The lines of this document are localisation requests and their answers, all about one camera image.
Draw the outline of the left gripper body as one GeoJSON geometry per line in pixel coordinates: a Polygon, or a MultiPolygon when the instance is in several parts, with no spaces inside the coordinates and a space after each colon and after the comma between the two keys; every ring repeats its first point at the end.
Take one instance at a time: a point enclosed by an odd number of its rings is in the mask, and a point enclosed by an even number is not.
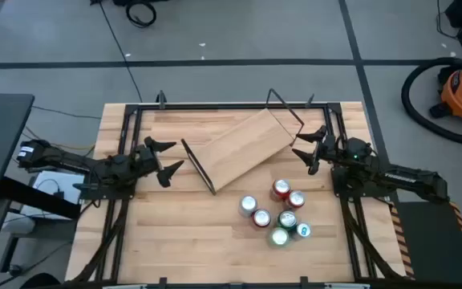
{"type": "Polygon", "coordinates": [[[141,177],[146,177],[151,173],[158,173],[163,169],[163,165],[158,158],[158,152],[146,145],[139,145],[136,147],[136,167],[138,174],[141,177]]]}

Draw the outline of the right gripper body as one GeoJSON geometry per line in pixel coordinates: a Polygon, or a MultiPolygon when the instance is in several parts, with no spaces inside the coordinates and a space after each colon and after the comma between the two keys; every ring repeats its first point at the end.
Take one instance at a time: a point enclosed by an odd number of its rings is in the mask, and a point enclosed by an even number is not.
{"type": "Polygon", "coordinates": [[[322,140],[314,142],[315,148],[312,154],[314,155],[315,163],[310,168],[310,174],[316,174],[319,170],[320,160],[327,162],[335,162],[338,160],[338,142],[333,134],[327,133],[327,127],[322,127],[322,140]]]}

